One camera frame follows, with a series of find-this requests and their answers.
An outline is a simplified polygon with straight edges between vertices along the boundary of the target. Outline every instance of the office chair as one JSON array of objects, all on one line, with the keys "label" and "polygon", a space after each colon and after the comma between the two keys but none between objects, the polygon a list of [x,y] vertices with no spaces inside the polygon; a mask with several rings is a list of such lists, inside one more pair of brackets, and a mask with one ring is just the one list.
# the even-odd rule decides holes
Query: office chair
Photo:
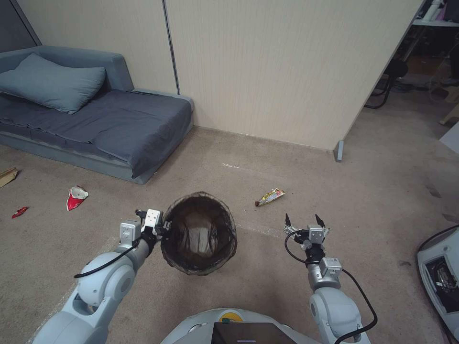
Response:
[{"label": "office chair", "polygon": [[375,92],[373,90],[371,96],[372,97],[379,97],[384,95],[384,99],[382,100],[382,103],[379,105],[368,105],[365,104],[364,106],[366,108],[372,108],[372,109],[377,109],[382,107],[386,101],[387,98],[389,97],[389,93],[391,92],[391,88],[395,83],[395,80],[400,77],[404,77],[408,73],[408,65],[406,62],[399,61],[399,60],[391,60],[389,64],[387,65],[386,69],[384,70],[384,75],[387,75],[387,80],[384,84],[384,87],[382,88],[381,92]]}]

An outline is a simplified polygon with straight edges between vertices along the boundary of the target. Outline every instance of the sofa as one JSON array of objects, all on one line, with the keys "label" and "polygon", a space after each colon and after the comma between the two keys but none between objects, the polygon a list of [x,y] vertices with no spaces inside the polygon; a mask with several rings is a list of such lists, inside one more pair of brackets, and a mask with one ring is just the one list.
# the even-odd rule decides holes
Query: sofa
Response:
[{"label": "sofa", "polygon": [[0,53],[0,73],[35,53],[67,67],[104,67],[105,82],[70,115],[0,93],[0,144],[145,184],[193,126],[190,98],[134,89],[120,54],[37,46]]}]

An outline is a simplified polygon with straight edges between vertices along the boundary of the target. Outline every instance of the wastebasket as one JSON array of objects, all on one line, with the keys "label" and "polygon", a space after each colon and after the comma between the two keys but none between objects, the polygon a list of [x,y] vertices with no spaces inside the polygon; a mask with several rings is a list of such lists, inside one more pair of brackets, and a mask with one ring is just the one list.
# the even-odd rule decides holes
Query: wastebasket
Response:
[{"label": "wastebasket", "polygon": [[208,275],[236,253],[236,225],[221,200],[197,192],[176,200],[163,220],[170,229],[161,241],[164,259],[188,275]]}]

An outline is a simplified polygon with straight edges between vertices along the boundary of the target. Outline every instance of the beige wall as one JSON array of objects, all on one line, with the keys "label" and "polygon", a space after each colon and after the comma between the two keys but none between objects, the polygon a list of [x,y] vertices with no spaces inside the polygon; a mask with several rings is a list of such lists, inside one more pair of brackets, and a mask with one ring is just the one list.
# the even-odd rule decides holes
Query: beige wall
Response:
[{"label": "beige wall", "polygon": [[43,44],[121,53],[135,87],[176,93],[161,0],[18,0]]},{"label": "beige wall", "polygon": [[[43,44],[119,52],[175,92],[161,0],[18,0]],[[333,149],[422,0],[167,0],[195,123]]]},{"label": "beige wall", "polygon": [[195,124],[333,149],[422,0],[168,0]]}]

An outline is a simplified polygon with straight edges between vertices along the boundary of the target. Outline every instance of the beige carpet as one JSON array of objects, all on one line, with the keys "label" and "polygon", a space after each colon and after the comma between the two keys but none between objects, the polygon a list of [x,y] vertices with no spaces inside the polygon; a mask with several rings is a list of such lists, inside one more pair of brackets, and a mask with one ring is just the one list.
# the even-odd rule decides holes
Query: beige carpet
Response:
[{"label": "beige carpet", "polygon": [[[307,270],[284,251],[285,212],[295,226],[318,213],[332,228],[327,254],[355,275],[378,313],[373,343],[445,341],[415,252],[459,217],[459,156],[438,141],[448,128],[437,121],[450,106],[422,93],[392,94],[383,108],[361,113],[341,164],[323,150],[195,128],[144,186],[0,146],[0,171],[21,170],[0,188],[0,342],[29,340],[62,306],[72,276],[116,245],[120,221],[136,208],[165,210],[200,190],[232,211],[236,256],[209,276],[189,277],[157,247],[118,308],[108,343],[158,343],[185,317],[215,307],[261,312],[319,340]],[[89,198],[67,212],[67,189],[77,184]],[[255,208],[274,187],[286,195]],[[341,281],[368,323],[359,292]]]}]

